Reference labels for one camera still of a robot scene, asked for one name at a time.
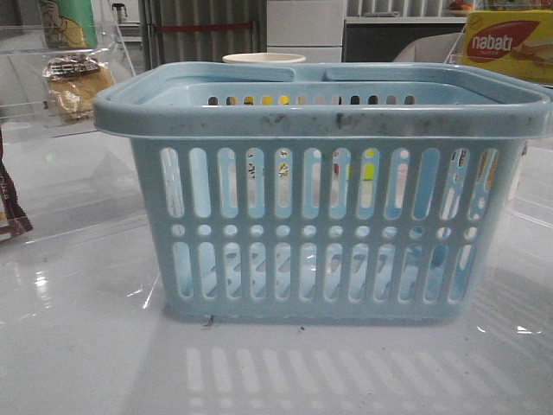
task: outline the white cabinet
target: white cabinet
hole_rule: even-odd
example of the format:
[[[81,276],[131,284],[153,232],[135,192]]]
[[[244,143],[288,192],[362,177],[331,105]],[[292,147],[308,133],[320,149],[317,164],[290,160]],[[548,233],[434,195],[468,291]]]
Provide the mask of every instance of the white cabinet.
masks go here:
[[[346,0],[269,0],[267,50],[339,62],[345,18]]]

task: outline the plastic wrapper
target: plastic wrapper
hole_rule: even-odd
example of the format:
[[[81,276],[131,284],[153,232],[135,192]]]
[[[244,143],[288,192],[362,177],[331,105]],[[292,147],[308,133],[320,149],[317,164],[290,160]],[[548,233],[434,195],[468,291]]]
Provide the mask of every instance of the plastic wrapper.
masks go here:
[[[3,166],[3,140],[0,128],[0,242],[33,229],[17,202],[16,186]]]
[[[92,117],[92,99],[114,84],[110,69],[92,54],[65,54],[48,62],[43,75],[48,90],[67,122]]]

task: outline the yellow snack box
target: yellow snack box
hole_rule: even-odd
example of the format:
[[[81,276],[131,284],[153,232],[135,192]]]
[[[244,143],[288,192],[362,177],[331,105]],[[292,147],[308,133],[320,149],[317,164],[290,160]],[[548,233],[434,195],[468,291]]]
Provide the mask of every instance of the yellow snack box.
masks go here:
[[[470,13],[461,63],[553,84],[553,10]]]

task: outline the red stripe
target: red stripe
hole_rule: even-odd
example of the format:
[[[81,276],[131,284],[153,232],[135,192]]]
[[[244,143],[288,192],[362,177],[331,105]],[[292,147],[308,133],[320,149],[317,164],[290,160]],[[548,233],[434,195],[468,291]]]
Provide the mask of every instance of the red stripe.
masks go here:
[[[247,23],[228,23],[228,24],[203,24],[203,25],[185,25],[185,26],[156,26],[158,33],[175,32],[220,32],[224,30],[251,29],[252,22]]]

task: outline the light blue basket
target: light blue basket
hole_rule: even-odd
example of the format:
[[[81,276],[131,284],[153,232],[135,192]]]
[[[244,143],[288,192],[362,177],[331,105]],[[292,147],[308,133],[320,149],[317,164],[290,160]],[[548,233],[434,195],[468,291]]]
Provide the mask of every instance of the light blue basket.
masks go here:
[[[444,319],[553,93],[471,67],[176,63],[95,100],[189,315]]]

